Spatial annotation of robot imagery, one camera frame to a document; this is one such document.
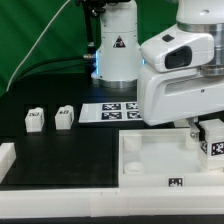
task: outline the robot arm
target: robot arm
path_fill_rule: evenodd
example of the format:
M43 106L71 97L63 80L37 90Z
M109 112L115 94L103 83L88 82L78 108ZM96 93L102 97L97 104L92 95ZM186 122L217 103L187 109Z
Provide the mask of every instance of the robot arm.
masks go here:
M223 0L179 0L177 24L142 45L138 104L149 125L224 109L223 9Z

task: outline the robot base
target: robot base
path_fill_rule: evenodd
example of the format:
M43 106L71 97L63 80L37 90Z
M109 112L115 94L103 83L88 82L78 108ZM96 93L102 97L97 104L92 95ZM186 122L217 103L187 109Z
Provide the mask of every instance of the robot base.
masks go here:
M107 81L100 78L96 78L96 75L92 74L92 83L107 88L125 89L137 86L137 79L132 81Z

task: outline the black cable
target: black cable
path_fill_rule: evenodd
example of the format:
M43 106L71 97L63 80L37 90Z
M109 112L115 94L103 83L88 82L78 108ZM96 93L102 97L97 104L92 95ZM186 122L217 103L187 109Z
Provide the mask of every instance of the black cable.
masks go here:
M84 11L84 17L85 17L86 34L87 34L88 44L94 43L93 31L92 31L91 20L90 20L89 6L88 6L87 2L83 2L83 11Z
M23 70L17 77L16 80L22 78L23 76L25 76L28 72L32 71L35 68L38 68L42 65L47 65L47 64L51 64L51 63L55 63L55 62L63 62L63 61L73 61L73 60L81 60L83 59L83 56L74 56L74 57L67 57L67 58L56 58L56 59L50 59L50 60L46 60L46 61L42 61L39 62L35 65L32 65L30 67L28 67L27 69Z
M50 69L50 70L45 70L45 71L41 71L41 72L36 72L36 73L30 74L30 75L39 75L39 74L42 74L42 73L45 73L45 72L54 72L54 71L59 71L59 70L64 70L64 69L69 69L69 68L82 67L82 66L92 66L92 64L89 64L89 63L77 64L77 65L73 65L73 66L67 66L67 67L62 67L62 68L56 68L56 69ZM17 79L17 81L20 81L23 78L25 78L25 77L24 76L20 77L19 79Z

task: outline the white platform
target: white platform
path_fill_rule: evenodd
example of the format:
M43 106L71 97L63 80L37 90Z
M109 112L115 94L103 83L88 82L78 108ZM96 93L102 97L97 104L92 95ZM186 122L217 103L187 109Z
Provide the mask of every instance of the white platform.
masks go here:
M142 148L124 151L124 138L135 132L142 134ZM197 147L185 146L188 134L120 131L119 188L0 191L0 218L223 214L224 174L201 169ZM133 161L145 166L145 174L124 173ZM169 187L169 178L184 178L183 186Z

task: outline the small white cube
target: small white cube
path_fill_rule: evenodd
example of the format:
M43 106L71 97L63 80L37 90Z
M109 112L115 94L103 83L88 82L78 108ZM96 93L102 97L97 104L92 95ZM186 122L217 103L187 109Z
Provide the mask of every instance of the small white cube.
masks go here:
M29 110L25 123L27 132L41 132L44 125L44 110L39 107Z
M56 116L55 124L57 130L71 129L74 121L74 109L72 106L60 107Z

